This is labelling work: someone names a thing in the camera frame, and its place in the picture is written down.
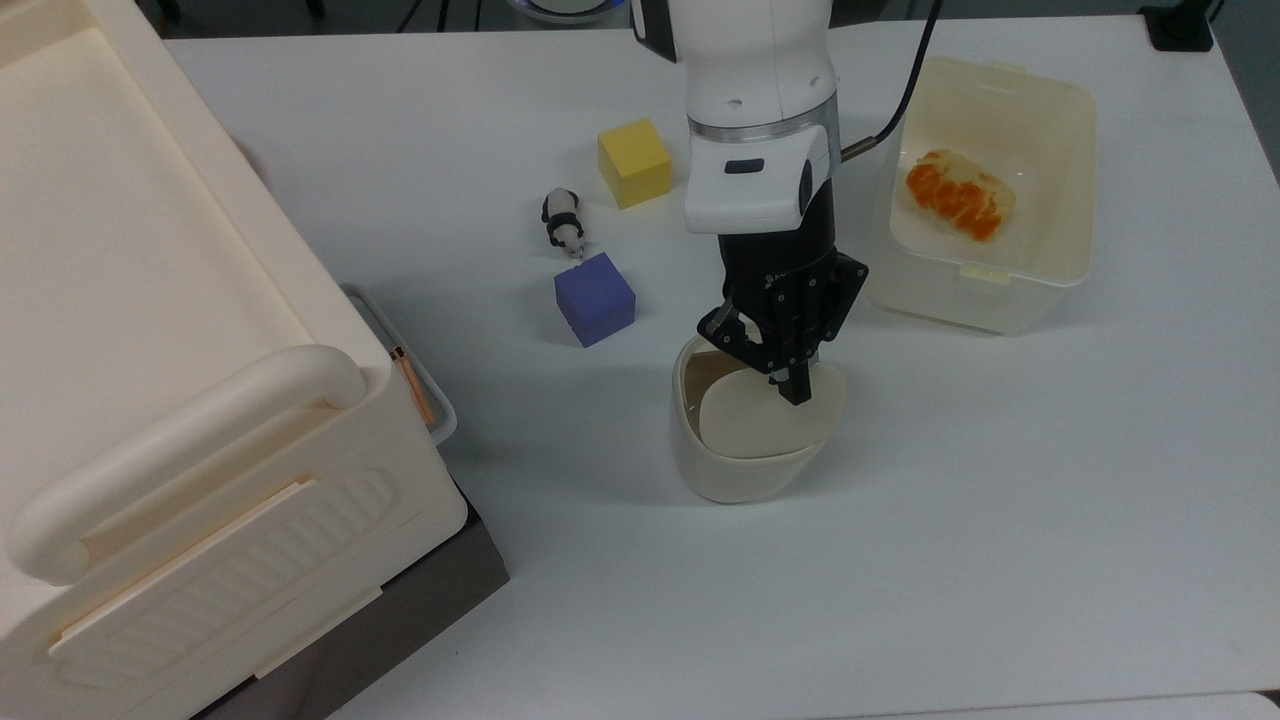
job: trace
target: food item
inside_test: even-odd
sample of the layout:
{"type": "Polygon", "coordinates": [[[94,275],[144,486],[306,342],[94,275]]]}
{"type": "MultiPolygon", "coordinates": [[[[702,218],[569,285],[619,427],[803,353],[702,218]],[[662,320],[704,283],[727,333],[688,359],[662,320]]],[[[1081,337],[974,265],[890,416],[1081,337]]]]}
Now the food item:
{"type": "Polygon", "coordinates": [[[925,210],[933,210],[978,242],[988,242],[1014,210],[1014,191],[977,163],[951,150],[925,152],[906,176],[906,187],[925,210]]]}

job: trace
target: white plastic bin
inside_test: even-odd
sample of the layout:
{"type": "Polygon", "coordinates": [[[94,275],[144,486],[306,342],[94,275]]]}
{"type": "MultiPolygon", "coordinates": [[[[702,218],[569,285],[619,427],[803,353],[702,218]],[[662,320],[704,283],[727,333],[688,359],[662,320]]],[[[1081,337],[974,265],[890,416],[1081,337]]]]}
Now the white plastic bin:
{"type": "Polygon", "coordinates": [[[1097,187],[1097,110],[1087,90],[1010,65],[932,58],[890,142],[868,279],[877,305],[1016,333],[1084,281],[1097,187]],[[920,156],[940,147],[1016,193],[991,242],[948,229],[906,188],[920,156]]]}
{"type": "Polygon", "coordinates": [[[127,0],[0,0],[0,716],[180,720],[467,519],[127,0]]]}

